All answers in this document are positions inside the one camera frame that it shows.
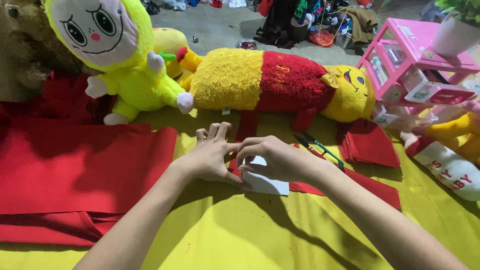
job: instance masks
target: metal bowl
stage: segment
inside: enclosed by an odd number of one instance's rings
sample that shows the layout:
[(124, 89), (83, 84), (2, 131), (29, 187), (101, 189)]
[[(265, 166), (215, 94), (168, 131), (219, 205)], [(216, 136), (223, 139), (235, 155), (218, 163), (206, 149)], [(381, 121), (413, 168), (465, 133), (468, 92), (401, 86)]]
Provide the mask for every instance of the metal bowl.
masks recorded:
[(255, 40), (249, 39), (249, 38), (244, 38), (244, 39), (241, 39), (241, 40), (237, 41), (236, 47), (239, 48), (239, 49), (242, 49), (241, 44), (242, 44), (242, 42), (245, 42), (245, 41), (253, 43), (253, 47), (250, 47), (248, 49), (258, 49), (257, 42)]

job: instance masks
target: brown teddy bear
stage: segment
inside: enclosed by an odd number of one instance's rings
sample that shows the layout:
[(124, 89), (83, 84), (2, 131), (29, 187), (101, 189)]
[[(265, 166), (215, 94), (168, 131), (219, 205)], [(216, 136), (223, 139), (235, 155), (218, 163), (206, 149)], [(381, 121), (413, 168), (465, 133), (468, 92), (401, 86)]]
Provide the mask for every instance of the brown teddy bear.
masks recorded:
[(45, 0), (0, 0), (0, 100), (38, 95), (52, 70), (92, 73), (57, 39)]

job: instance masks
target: white basket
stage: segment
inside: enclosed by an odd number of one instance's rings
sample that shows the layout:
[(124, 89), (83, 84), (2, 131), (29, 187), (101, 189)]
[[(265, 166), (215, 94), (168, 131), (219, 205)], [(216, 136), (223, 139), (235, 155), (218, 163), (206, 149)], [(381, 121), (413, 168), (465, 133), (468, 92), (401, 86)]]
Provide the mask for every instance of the white basket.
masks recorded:
[(346, 33), (345, 35), (338, 33), (335, 42), (342, 47), (342, 49), (351, 49), (354, 45), (352, 42), (352, 34), (350, 33)]

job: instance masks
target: yellow tablecloth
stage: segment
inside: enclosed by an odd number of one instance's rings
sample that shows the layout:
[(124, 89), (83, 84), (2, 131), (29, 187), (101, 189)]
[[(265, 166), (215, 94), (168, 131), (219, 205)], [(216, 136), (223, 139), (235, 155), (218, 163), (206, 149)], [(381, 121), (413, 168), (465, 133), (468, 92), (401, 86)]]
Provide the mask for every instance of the yellow tablecloth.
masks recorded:
[[(290, 114), (262, 114), (258, 136), (296, 143)], [(175, 157), (195, 146), (195, 130), (213, 122), (238, 125), (240, 114), (164, 108), (142, 113), (138, 123), (178, 130)], [(316, 117), (309, 133), (340, 156), (336, 123)], [(480, 204), (459, 199), (406, 156), (392, 133), (401, 169), (347, 167), (395, 187), (402, 212), (421, 224), (471, 269), (480, 268)], [(85, 250), (51, 245), (0, 244), (0, 269), (68, 269)], [(180, 196), (154, 240), (142, 269), (289, 270), (391, 269), (360, 230), (328, 198), (291, 192), (288, 197), (243, 194), (223, 183), (196, 181)]]

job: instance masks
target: scissors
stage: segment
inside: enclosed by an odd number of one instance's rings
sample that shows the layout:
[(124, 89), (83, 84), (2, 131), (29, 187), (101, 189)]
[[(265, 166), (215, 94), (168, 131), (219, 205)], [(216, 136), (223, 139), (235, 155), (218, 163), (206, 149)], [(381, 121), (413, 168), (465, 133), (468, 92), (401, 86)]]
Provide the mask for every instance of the scissors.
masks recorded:
[[(303, 145), (303, 147), (307, 148), (307, 150), (309, 150), (312, 154), (316, 155), (317, 157), (321, 158), (321, 159), (326, 159), (324, 157), (325, 154), (329, 154), (330, 156), (332, 156), (333, 158), (336, 159), (337, 163), (338, 163), (338, 168), (339, 169), (342, 169), (343, 168), (343, 161), (341, 161), (339, 158), (337, 158), (334, 154), (332, 154), (332, 152), (328, 151), (327, 148), (325, 148), (325, 146), (323, 146), (321, 143), (319, 143), (314, 137), (312, 137), (310, 134), (306, 133), (305, 131), (302, 132), (303, 136), (305, 137), (302, 138), (302, 137), (299, 137), (297, 135), (293, 135), (297, 141)], [(323, 149), (323, 153), (320, 154), (319, 152), (315, 151), (309, 144), (308, 142), (312, 142), (316, 145), (318, 145), (318, 147), (320, 147), (321, 149)]]

